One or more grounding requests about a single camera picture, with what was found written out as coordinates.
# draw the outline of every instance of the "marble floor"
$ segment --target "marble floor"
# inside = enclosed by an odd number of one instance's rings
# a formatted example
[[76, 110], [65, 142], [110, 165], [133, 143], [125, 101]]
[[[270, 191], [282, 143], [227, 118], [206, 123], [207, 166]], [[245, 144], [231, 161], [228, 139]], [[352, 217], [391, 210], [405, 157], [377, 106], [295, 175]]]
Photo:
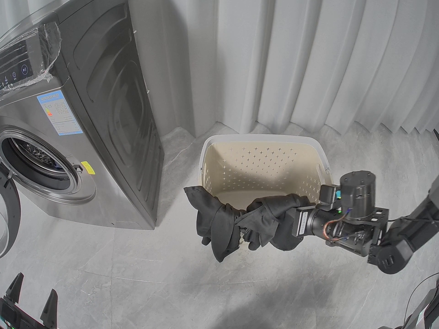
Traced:
[[[439, 236], [396, 275], [364, 258], [306, 237], [294, 250], [270, 244], [240, 249], [218, 263], [196, 235], [196, 211], [184, 186], [198, 183], [202, 145], [213, 134], [235, 133], [217, 123], [194, 140], [181, 128], [162, 138], [165, 164], [154, 231], [89, 226], [47, 216], [24, 196], [13, 249], [0, 259], [0, 291], [18, 272], [20, 306], [39, 318], [52, 288], [58, 327], [73, 328], [300, 328], [377, 329], [403, 324], [410, 293], [439, 271]], [[254, 133], [269, 133], [258, 125]], [[291, 124], [284, 134], [317, 139], [334, 181], [346, 172], [377, 176], [377, 205], [406, 215], [439, 174], [439, 143], [431, 133], [369, 133], [355, 123], [340, 136], [329, 127], [309, 134]], [[414, 293], [409, 313], [435, 278]]]

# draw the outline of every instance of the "basket rim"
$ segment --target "basket rim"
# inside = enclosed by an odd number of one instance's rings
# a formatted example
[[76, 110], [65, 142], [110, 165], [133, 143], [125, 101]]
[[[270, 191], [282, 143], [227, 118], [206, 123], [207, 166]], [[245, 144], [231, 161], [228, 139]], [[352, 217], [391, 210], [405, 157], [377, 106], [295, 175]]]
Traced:
[[307, 144], [312, 146], [317, 153], [323, 163], [324, 171], [329, 170], [331, 172], [331, 168], [329, 166], [329, 161], [326, 157], [325, 152], [323, 151], [320, 143], [311, 138], [309, 136], [297, 136], [297, 135], [283, 135], [283, 134], [219, 134], [212, 135], [207, 138], [204, 142], [203, 149], [201, 150], [200, 162], [198, 164], [198, 175], [201, 174], [204, 158], [206, 156], [206, 152], [209, 146], [215, 143], [226, 143], [226, 142], [280, 142], [280, 143], [298, 143], [298, 144]]

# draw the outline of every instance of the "black cloth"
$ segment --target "black cloth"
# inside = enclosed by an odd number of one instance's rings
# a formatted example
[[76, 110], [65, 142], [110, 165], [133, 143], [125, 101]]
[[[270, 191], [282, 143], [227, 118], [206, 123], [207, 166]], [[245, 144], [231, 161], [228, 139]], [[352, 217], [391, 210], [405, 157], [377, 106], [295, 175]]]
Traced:
[[289, 194], [254, 200], [246, 210], [224, 205], [202, 186], [184, 188], [190, 204], [198, 210], [197, 233], [203, 245], [211, 242], [218, 262], [239, 248], [241, 232], [249, 249], [256, 250], [269, 242], [278, 249], [294, 249], [303, 238], [291, 235], [294, 219], [286, 212], [292, 208], [310, 206], [306, 196]]

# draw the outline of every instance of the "white laundry basket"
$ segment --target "white laundry basket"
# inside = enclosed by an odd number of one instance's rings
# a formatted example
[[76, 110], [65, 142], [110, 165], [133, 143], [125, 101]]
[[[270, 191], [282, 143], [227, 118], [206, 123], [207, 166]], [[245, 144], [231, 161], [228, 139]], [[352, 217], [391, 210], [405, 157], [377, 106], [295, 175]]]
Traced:
[[238, 209], [258, 197], [291, 193], [317, 203], [320, 186], [332, 184], [321, 145], [304, 136], [212, 136], [204, 143], [199, 172], [200, 185]]

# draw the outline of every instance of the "washing machine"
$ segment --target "washing machine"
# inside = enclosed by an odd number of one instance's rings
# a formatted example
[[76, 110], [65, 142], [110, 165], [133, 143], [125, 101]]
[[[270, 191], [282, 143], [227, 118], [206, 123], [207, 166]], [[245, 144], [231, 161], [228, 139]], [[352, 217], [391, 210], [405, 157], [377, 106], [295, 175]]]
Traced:
[[154, 229], [163, 149], [128, 0], [55, 0], [0, 50], [0, 256], [17, 189], [57, 218]]

